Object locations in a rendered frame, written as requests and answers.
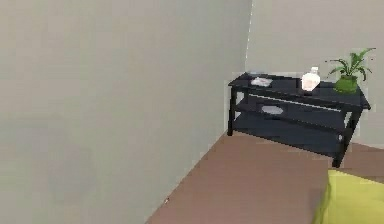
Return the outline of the green potted house plant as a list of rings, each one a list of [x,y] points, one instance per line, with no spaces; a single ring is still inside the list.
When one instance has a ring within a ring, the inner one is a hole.
[[[334,90],[339,93],[355,93],[358,88],[357,73],[361,74],[363,80],[367,80],[367,73],[371,73],[372,70],[365,65],[365,56],[368,52],[374,50],[372,48],[365,48],[360,52],[351,52],[349,54],[350,60],[346,59],[332,59],[332,62],[339,63],[339,66],[334,67],[328,75],[335,73],[340,74],[340,78],[336,81]]]

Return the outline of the white pink bottle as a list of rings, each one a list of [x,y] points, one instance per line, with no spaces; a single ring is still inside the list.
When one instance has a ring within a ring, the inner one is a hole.
[[[313,91],[320,84],[321,78],[318,70],[318,67],[312,67],[308,73],[302,76],[301,88],[304,91]]]

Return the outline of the black shelf table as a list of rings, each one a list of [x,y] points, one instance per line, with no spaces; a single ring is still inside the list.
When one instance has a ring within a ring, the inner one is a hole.
[[[254,86],[256,77],[244,73],[229,83],[227,134],[237,131],[304,149],[332,158],[339,167],[362,112],[371,108],[364,93],[339,93],[325,81],[305,92],[300,79],[272,74],[264,76],[273,80],[268,87]],[[284,112],[264,113],[264,105]]]

